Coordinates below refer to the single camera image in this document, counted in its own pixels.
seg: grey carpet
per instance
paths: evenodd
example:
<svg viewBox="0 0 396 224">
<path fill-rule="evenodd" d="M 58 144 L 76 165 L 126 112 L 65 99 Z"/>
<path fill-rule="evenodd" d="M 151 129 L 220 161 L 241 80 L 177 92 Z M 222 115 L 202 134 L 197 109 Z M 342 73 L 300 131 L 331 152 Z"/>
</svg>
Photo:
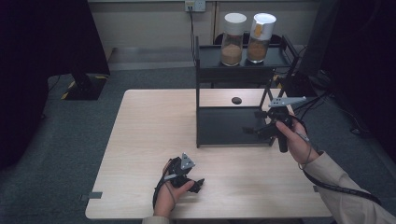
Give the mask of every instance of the grey carpet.
<svg viewBox="0 0 396 224">
<path fill-rule="evenodd" d="M 193 89 L 194 74 L 193 67 L 112 71 L 97 101 L 60 100 L 73 79 L 65 75 L 56 83 L 51 77 L 49 86 L 55 86 L 35 138 L 18 164 L 0 172 L 0 223 L 140 223 L 91 221 L 79 197 L 92 190 L 125 91 Z M 335 106 L 327 99 L 306 114 L 310 138 L 395 215 L 395 178 L 375 146 L 349 131 L 350 118 Z M 304 223 L 331 220 L 305 218 Z"/>
</svg>

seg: human hand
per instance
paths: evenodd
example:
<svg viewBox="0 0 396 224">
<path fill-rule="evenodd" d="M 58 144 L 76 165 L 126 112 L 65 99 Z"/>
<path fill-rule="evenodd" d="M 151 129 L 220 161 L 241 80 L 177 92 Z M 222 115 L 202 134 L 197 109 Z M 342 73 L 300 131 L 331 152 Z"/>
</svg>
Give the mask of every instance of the human hand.
<svg viewBox="0 0 396 224">
<path fill-rule="evenodd" d="M 312 146 L 299 136 L 299 134 L 306 136 L 305 129 L 300 122 L 294 119 L 290 129 L 283 122 L 277 121 L 276 127 L 288 138 L 289 152 L 298 163 L 307 164 L 319 157 L 319 154 L 311 148 Z"/>
<path fill-rule="evenodd" d="M 169 162 L 166 163 L 165 167 L 163 167 L 163 172 L 166 171 Z M 181 195 L 183 195 L 193 185 L 194 185 L 194 181 L 191 180 L 177 189 L 173 187 L 173 185 L 169 183 L 169 181 L 166 181 L 161 186 L 158 192 L 157 202 L 155 203 L 155 207 L 154 207 L 154 216 L 169 218 L 171 211 L 176 206 L 176 203 L 178 202 Z"/>
</svg>

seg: electrical outlet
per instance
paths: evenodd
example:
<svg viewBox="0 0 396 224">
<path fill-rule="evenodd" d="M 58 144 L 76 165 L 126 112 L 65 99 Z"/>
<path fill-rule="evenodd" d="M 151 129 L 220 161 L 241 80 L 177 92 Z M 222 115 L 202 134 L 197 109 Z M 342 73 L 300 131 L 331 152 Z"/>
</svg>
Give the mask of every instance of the electrical outlet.
<svg viewBox="0 0 396 224">
<path fill-rule="evenodd" d="M 194 11 L 203 12 L 206 10 L 206 2 L 205 0 L 195 0 L 195 9 Z"/>
<path fill-rule="evenodd" d="M 185 11 L 195 11 L 195 0 L 186 0 L 184 1 L 184 10 Z"/>
</svg>

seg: black metal shelf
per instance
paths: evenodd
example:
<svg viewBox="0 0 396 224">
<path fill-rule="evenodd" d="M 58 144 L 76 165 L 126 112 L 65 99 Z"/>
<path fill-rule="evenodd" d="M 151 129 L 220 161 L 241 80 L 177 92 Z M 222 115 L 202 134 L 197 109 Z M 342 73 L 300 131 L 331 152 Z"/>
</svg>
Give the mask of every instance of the black metal shelf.
<svg viewBox="0 0 396 224">
<path fill-rule="evenodd" d="M 245 144 L 271 146 L 273 138 L 262 139 L 255 134 L 247 134 L 243 128 L 265 125 L 265 120 L 256 119 L 254 112 L 262 110 L 266 94 L 271 93 L 269 87 L 275 70 L 289 68 L 287 77 L 291 75 L 298 62 L 298 53 L 292 44 L 282 36 L 280 44 L 270 45 L 262 63 L 251 63 L 246 56 L 247 46 L 244 46 L 242 61 L 236 66 L 221 63 L 220 46 L 199 46 L 198 37 L 195 44 L 197 147 Z M 265 90 L 257 106 L 200 106 L 200 84 L 207 82 L 254 82 L 265 85 Z"/>
</svg>

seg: beige sleeve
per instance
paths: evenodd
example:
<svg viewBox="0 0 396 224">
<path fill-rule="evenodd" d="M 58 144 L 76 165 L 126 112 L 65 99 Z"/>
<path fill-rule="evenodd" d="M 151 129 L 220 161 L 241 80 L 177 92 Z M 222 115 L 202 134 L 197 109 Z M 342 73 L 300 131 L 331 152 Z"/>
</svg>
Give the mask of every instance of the beige sleeve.
<svg viewBox="0 0 396 224">
<path fill-rule="evenodd" d="M 169 224 L 169 219 L 166 217 L 146 217 L 142 224 Z"/>
<path fill-rule="evenodd" d="M 305 166 L 307 173 L 330 185 L 365 191 L 326 152 Z M 318 188 L 320 197 L 337 223 L 396 223 L 396 217 L 377 203 L 358 196 Z"/>
</svg>

